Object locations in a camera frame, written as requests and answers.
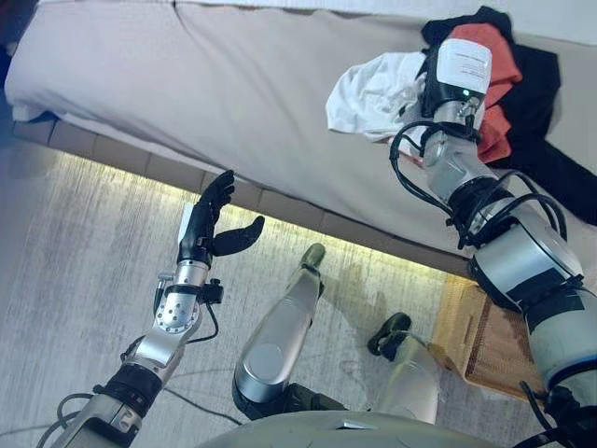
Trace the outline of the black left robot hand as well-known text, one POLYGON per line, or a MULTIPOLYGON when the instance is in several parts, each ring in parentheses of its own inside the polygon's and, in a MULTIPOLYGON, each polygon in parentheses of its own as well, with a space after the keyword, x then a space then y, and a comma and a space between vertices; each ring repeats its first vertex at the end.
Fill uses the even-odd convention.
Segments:
POLYGON ((265 218, 258 216, 249 226, 215 235, 220 212, 235 191, 234 172, 227 170, 214 179, 191 209, 187 228, 178 245, 177 263, 200 262, 208 267, 213 257, 240 253, 260 237, 265 218))

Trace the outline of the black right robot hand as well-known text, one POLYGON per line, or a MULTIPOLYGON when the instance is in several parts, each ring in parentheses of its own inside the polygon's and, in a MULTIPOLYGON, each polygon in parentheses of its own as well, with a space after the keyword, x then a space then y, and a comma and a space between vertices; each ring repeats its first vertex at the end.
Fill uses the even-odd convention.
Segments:
POLYGON ((479 43, 447 38, 430 50, 421 100, 422 116, 432 118, 447 103, 478 109, 489 89, 492 53, 479 43))

